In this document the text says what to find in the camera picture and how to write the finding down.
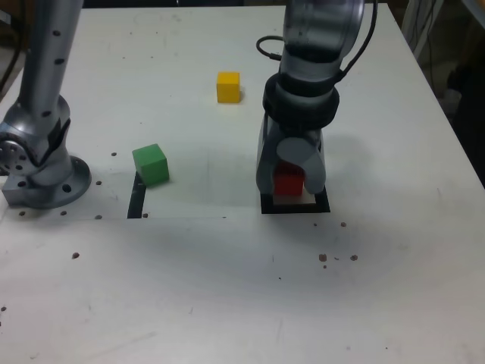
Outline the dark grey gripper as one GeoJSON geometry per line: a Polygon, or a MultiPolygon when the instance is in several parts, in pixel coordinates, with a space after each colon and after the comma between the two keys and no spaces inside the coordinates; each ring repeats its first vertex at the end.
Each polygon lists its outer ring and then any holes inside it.
{"type": "Polygon", "coordinates": [[[256,167],[256,184],[259,192],[261,194],[274,192],[274,170],[280,158],[303,170],[304,185],[309,193],[321,193],[327,178],[321,152],[322,139],[321,129],[304,131],[289,129],[264,114],[258,139],[256,167]],[[282,141],[280,141],[280,134],[284,138],[282,141]]]}

